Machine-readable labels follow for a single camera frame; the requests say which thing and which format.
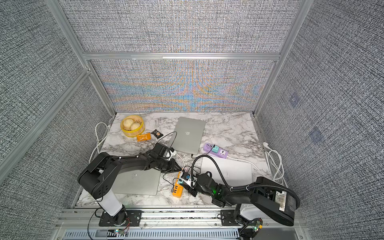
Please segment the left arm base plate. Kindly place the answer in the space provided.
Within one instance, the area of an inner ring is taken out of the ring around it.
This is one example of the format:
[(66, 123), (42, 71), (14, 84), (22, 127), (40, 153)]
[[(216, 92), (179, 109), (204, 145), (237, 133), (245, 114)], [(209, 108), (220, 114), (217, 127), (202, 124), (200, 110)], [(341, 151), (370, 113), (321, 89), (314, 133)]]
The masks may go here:
[(103, 212), (99, 221), (99, 227), (138, 227), (142, 218), (140, 210), (125, 210), (117, 213), (116, 216), (110, 216)]

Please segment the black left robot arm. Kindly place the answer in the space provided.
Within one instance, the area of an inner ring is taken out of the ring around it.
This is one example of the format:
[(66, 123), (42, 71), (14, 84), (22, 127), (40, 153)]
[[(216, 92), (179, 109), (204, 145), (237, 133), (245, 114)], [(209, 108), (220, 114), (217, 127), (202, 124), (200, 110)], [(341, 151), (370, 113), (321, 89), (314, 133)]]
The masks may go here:
[(155, 169), (163, 174), (177, 173), (183, 168), (172, 157), (173, 148), (156, 143), (154, 148), (134, 156), (98, 154), (79, 174), (78, 183), (103, 209), (100, 226), (127, 226), (126, 207), (117, 199), (112, 186), (119, 174)]

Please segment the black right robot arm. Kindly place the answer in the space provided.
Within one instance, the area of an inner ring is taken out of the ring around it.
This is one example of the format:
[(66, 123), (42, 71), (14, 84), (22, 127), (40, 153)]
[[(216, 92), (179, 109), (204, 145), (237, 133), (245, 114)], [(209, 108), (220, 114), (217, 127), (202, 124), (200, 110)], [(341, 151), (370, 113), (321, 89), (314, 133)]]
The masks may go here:
[(217, 207), (236, 206), (240, 222), (254, 219), (257, 208), (275, 222), (292, 227), (301, 204), (294, 191), (268, 178), (259, 176), (253, 182), (249, 163), (208, 155), (196, 157), (190, 169), (180, 173), (178, 183), (194, 197), (211, 197)]

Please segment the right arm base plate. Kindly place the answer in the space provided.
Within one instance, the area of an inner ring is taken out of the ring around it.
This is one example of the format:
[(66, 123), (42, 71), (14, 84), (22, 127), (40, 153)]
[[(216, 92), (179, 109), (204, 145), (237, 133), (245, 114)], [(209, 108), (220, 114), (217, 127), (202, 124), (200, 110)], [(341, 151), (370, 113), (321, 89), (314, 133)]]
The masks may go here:
[(235, 210), (221, 210), (219, 213), (219, 219), (224, 227), (240, 226), (237, 221), (237, 214)]

